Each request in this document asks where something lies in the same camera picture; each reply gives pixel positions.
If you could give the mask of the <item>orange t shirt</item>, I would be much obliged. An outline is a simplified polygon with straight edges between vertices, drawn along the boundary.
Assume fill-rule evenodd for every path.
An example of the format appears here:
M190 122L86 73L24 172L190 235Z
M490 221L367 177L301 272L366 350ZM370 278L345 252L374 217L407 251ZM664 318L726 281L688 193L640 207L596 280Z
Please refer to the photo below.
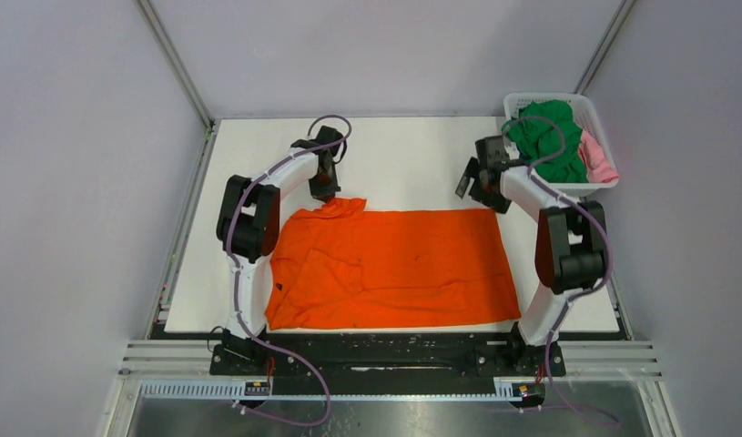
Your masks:
M521 315L494 212L369 211L362 198L300 209L270 265L274 330L470 326Z

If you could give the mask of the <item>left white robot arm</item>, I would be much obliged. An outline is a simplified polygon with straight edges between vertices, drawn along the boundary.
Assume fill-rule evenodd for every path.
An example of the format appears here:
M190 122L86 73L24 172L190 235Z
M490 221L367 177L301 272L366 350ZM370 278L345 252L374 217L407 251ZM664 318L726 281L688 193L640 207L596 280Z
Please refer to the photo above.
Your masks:
M312 198L331 201L341 191L336 165L347 147L347 134L335 127L310 127L284 157L254 177L232 176L221 201L216 236L230 268L229 321L226 330L243 339L232 362L247 374L261 371L267 351L250 340L267 326L265 310L273 287L271 256L280 238L281 203L301 186Z

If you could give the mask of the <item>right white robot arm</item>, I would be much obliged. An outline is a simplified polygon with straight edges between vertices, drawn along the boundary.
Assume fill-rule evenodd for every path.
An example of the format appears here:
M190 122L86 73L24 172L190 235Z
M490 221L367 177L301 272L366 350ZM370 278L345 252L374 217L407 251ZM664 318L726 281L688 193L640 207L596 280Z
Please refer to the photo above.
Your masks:
M543 362L540 347L556 340L567 313L579 298L603 287L612 272L605 209L597 201L565 195L539 178L530 166L512 159L503 138L475 143L455 190L506 213L515 205L537 225L534 266L539 286L515 331L522 339L506 354L512 371L528 375Z

